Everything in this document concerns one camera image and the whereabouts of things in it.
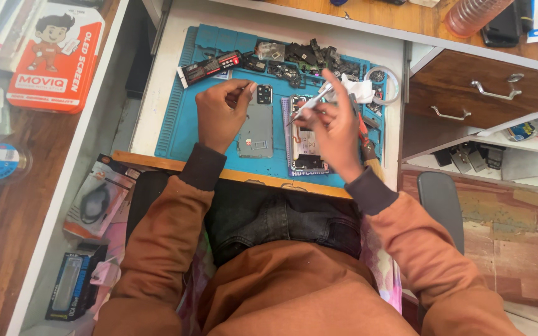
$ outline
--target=cartoon character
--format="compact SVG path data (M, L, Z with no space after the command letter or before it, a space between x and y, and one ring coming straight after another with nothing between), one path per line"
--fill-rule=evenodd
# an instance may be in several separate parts
M41 43L32 46L36 57L32 64L28 65L28 70L36 69L39 64L45 61L45 70L57 72L57 68L53 66L53 61L55 61L55 56L62 52L57 44L66 38L66 33L75 22L76 19L67 14L41 17L36 22L35 35L41 38ZM73 48L72 52L76 51L77 48L78 45Z

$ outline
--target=jeans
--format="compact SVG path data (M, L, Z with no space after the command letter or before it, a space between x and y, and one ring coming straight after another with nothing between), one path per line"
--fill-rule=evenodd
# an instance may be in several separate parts
M219 180L205 227L217 267L275 240L317 243L355 259L361 253L355 203L299 191Z

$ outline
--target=dark cuff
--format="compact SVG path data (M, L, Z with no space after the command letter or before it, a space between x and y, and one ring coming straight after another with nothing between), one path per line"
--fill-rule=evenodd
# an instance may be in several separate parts
M213 191L227 158L227 156L197 142L194 144L184 169L177 177L197 189Z
M344 189L354 198L363 213L374 216L392 205L398 199L398 193L388 188L370 167L346 184Z

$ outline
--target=hand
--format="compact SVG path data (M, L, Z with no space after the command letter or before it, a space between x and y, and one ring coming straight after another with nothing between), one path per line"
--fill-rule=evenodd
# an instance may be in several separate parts
M248 103L257 83L228 80L196 95L198 142L225 154L246 120Z
M350 183L364 171L358 156L359 121L352 112L346 88L331 71L324 69L322 75L333 85L338 106L318 103L314 111L303 109L305 119L296 120L294 123L314 131L321 156L340 174L342 180Z

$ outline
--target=blue silicone repair mat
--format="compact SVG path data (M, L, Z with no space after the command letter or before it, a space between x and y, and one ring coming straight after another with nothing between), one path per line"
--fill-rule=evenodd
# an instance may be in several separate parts
M257 41L269 41L257 35L236 32L214 26L200 25L199 27L189 27L184 41L180 66L189 65L207 59L207 55L219 55L226 51L239 50L241 53L254 50ZM369 68L377 66L367 60L355 57L341 56L341 59L348 62L361 64L363 73ZM291 66L298 66L296 63L285 62ZM242 68L235 68L232 78L244 78L257 82L258 84L268 84L273 87L273 157L271 158L241 158L236 150L236 140L229 146L227 152L227 162L225 168L250 172L288 180L300 180L314 184L328 185L331 187L343 187L344 181L337 174L323 174L311 176L289 176L288 164L286 162L286 142L283 133L283 118L281 116L281 98L291 95L316 95L318 89L324 82L323 77L306 75L305 88L292 88L287 80L280 80L268 73L255 72ZM377 85L381 85L385 95L387 75L384 80ZM186 89L176 76L172 92L169 97L168 110L165 113L163 124L155 156L170 158L173 160L186 161L192 151L192 146L198 141L198 121L197 107L194 96L207 88L222 82L217 78L202 80ZM362 113L365 116L378 120L379 130L372 129L369 138L375 143L375 152L381 160L381 149L383 143L383 125L385 109L381 107L381 115L373 113L366 105L362 105Z

